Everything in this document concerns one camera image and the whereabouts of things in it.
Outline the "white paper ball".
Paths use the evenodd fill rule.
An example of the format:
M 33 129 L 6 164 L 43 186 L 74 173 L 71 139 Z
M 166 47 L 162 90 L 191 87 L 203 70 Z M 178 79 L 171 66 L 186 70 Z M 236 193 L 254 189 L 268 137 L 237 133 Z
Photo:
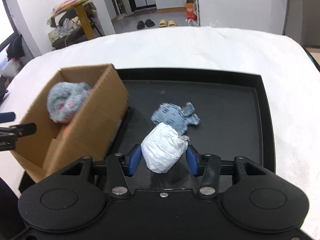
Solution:
M 167 173 L 187 150 L 189 137 L 170 125 L 158 124 L 142 141 L 141 150 L 148 169 Z

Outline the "grey blue knitted cloth toy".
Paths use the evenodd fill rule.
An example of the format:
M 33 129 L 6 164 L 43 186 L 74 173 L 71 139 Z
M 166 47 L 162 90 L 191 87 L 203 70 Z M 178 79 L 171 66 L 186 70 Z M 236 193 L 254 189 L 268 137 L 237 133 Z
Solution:
M 185 134 L 190 125 L 197 126 L 200 118 L 195 113 L 195 107 L 187 102 L 184 107 L 172 103 L 162 103 L 151 116 L 154 124 L 164 123 L 171 126 L 180 134 Z

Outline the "brown cardboard box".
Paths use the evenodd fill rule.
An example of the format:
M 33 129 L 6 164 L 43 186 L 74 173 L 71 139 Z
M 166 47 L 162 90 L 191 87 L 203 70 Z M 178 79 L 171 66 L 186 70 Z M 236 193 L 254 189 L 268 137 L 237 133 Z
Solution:
M 90 96 L 71 121 L 70 130 L 53 122 L 46 108 L 49 90 L 58 82 L 85 82 Z M 11 153 L 33 181 L 47 176 L 84 155 L 102 160 L 116 136 L 128 107 L 129 94 L 111 64 L 58 70 L 43 86 L 21 123 L 34 122 L 35 134 L 22 137 Z

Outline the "grey fluffy plush ball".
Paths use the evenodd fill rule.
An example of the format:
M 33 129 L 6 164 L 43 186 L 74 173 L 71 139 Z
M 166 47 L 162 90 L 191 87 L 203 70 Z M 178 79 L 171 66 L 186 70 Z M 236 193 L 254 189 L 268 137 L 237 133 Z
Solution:
M 68 124 L 90 96 L 92 87 L 85 83 L 58 82 L 47 96 L 47 111 L 55 123 Z

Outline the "black shallow tray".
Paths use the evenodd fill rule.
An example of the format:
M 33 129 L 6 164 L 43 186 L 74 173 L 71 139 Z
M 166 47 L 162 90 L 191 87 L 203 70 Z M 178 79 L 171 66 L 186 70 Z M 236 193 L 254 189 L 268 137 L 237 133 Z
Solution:
M 103 159 L 142 142 L 161 103 L 191 102 L 200 123 L 190 126 L 187 136 L 199 153 L 223 160 L 243 155 L 274 171 L 271 115 L 259 75 L 179 68 L 116 71 L 129 94 L 128 107 Z

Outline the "clutter pile under table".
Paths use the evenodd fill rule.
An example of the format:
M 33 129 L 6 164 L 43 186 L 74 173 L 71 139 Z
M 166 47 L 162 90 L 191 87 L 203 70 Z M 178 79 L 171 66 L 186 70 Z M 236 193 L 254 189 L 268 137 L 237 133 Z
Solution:
M 53 49 L 58 50 L 88 41 L 78 16 L 60 20 L 57 27 L 48 34 Z

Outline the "colourful packets on table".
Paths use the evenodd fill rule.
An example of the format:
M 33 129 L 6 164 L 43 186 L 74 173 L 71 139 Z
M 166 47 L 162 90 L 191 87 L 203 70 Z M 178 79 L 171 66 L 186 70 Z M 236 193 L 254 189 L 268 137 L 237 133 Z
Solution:
M 58 4 L 52 9 L 52 14 L 55 14 L 58 11 L 63 10 L 65 7 L 75 4 L 77 1 L 78 0 L 67 0 L 67 1 L 61 2 L 60 4 Z

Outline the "yellow round side table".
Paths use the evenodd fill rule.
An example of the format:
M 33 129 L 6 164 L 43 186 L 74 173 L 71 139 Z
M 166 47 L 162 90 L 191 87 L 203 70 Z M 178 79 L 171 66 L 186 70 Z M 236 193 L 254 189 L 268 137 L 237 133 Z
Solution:
M 65 7 L 63 10 L 58 11 L 55 14 L 51 14 L 49 20 L 47 21 L 47 24 L 50 25 L 52 28 L 56 28 L 55 18 L 64 12 L 67 12 L 71 9 L 75 9 L 75 12 L 78 16 L 79 21 L 81 22 L 81 26 L 84 30 L 84 33 L 87 39 L 88 40 L 94 39 L 95 34 L 93 33 L 93 29 L 91 27 L 91 24 L 89 22 L 89 19 L 87 17 L 85 7 L 84 7 L 84 3 L 88 1 L 90 0 L 78 0 L 75 4 Z

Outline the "black slipper left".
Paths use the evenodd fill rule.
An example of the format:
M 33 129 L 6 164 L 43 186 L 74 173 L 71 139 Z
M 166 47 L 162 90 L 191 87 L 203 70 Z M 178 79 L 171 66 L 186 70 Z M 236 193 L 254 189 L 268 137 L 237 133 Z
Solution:
M 143 21 L 139 21 L 137 23 L 137 30 L 142 30 L 145 28 L 145 23 Z

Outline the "black slipper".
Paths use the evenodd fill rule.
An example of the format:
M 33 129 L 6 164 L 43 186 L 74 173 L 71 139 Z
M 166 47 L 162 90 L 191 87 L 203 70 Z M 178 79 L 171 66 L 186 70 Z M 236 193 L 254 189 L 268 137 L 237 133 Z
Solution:
M 147 19 L 145 21 L 145 25 L 148 27 L 148 28 L 151 28 L 151 27 L 154 27 L 155 26 L 155 23 L 151 20 L 151 19 Z
M 143 21 L 139 21 L 137 23 L 137 30 L 142 30 L 145 28 L 145 23 Z

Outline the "black slipper right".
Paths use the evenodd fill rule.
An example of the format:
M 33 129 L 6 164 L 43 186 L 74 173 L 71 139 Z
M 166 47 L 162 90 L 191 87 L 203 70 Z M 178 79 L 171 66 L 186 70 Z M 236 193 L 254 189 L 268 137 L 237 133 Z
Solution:
M 151 28 L 151 27 L 154 27 L 155 26 L 155 23 L 151 20 L 151 19 L 147 19 L 145 21 L 145 25 L 148 27 L 148 28 Z

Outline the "orange carton box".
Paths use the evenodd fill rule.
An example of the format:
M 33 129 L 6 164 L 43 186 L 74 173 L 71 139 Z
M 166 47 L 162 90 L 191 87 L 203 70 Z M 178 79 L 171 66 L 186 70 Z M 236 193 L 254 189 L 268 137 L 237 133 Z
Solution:
M 196 3 L 194 0 L 186 0 L 184 4 L 186 13 L 187 13 L 187 19 L 188 20 L 197 20 L 197 15 L 196 15 Z

